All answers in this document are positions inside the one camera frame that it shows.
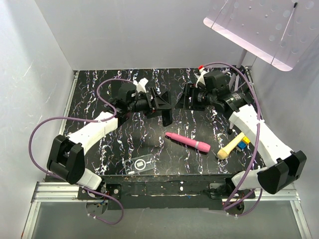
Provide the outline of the phone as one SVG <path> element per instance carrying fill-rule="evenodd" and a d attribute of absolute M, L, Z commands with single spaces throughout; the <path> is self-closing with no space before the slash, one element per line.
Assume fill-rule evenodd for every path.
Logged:
<path fill-rule="evenodd" d="M 161 112 L 162 125 L 164 127 L 172 124 L 172 110 L 164 110 Z"/>

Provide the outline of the clear phone case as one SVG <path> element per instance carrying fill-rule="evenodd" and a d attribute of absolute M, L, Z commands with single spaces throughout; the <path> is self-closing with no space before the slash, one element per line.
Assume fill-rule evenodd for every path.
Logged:
<path fill-rule="evenodd" d="M 147 154 L 124 161 L 124 169 L 127 175 L 134 175 L 155 169 L 155 157 Z"/>

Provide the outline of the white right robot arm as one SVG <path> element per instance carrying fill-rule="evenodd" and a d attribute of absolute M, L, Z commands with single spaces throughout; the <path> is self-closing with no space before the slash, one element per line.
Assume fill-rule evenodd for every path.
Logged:
<path fill-rule="evenodd" d="M 175 107 L 193 111 L 214 107 L 248 137 L 262 157 L 263 168 L 249 173 L 241 171 L 226 179 L 225 191 L 229 197 L 237 198 L 244 190 L 257 188 L 276 194 L 299 179 L 307 157 L 301 150 L 293 151 L 276 137 L 265 122 L 258 119 L 245 93 L 230 91 L 228 79 L 229 76 L 220 71 L 200 70 L 195 84 L 185 84 Z"/>

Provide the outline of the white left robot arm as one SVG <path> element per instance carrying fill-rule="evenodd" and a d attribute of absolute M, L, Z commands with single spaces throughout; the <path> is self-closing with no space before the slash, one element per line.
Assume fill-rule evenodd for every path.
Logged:
<path fill-rule="evenodd" d="M 124 83 L 94 122 L 68 136 L 58 135 L 53 140 L 47 169 L 69 184 L 89 188 L 93 198 L 101 199 L 106 193 L 105 183 L 85 166 L 85 155 L 89 149 L 123 125 L 131 113 L 142 112 L 149 119 L 161 117 L 163 126 L 168 126 L 172 123 L 171 109 L 169 91 L 159 95 L 153 87 L 144 92 L 138 91 L 138 87 L 131 83 Z"/>

